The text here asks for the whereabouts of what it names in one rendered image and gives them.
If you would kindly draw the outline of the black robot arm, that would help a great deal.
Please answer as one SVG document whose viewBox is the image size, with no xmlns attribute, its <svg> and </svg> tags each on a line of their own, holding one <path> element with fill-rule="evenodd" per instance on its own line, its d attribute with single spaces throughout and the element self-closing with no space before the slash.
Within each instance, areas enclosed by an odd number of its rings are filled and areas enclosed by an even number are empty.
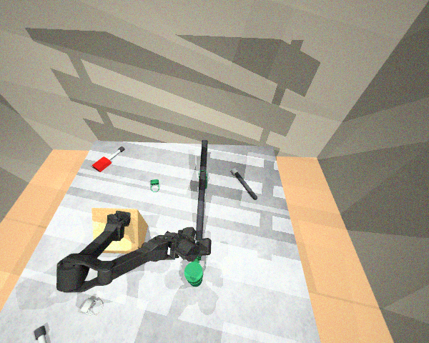
<svg viewBox="0 0 429 343">
<path fill-rule="evenodd" d="M 105 286 L 113 279 L 152 261 L 175 260 L 179 255 L 183 260 L 193 262 L 199 247 L 195 245 L 196 231 L 193 227 L 185 227 L 175 232 L 165 232 L 150 239 L 143 247 L 111 261 L 97 259 L 113 242 L 124 238 L 124 227 L 130 223 L 130 212 L 116 211 L 107 215 L 104 231 L 80 253 L 70 254 L 56 266 L 56 288 L 60 292 L 85 292 L 95 286 Z M 184 237 L 189 237 L 185 239 Z M 194 242 L 194 244 L 192 243 Z M 170 253 L 168 253 L 168 247 Z M 85 281 L 89 269 L 97 272 L 97 277 Z"/>
</svg>

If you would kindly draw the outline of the black horizontal rail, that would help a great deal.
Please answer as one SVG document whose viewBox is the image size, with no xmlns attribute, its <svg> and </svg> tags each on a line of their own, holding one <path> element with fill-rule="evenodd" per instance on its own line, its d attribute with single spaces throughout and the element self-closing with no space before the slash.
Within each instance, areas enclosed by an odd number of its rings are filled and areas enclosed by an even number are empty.
<svg viewBox="0 0 429 343">
<path fill-rule="evenodd" d="M 203 219 L 204 219 L 204 195 L 205 195 L 205 182 L 206 182 L 206 168 L 207 168 L 207 140 L 202 140 L 201 162 L 199 173 L 199 194 L 197 205 L 197 226 L 196 226 L 196 240 L 202 239 L 203 233 Z M 204 170 L 204 171 L 202 171 Z"/>
</svg>

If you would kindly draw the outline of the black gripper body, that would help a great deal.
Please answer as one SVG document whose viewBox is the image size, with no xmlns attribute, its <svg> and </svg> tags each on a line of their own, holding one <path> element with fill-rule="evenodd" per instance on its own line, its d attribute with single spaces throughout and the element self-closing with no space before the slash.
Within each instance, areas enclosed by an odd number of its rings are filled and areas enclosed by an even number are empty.
<svg viewBox="0 0 429 343">
<path fill-rule="evenodd" d="M 184 237 L 184 238 L 189 240 L 189 237 Z M 210 255 L 211 243 L 212 243 L 212 240 L 209 238 L 200 239 L 198 242 L 196 242 L 195 245 L 199 247 L 199 254 L 203 256 Z"/>
</svg>

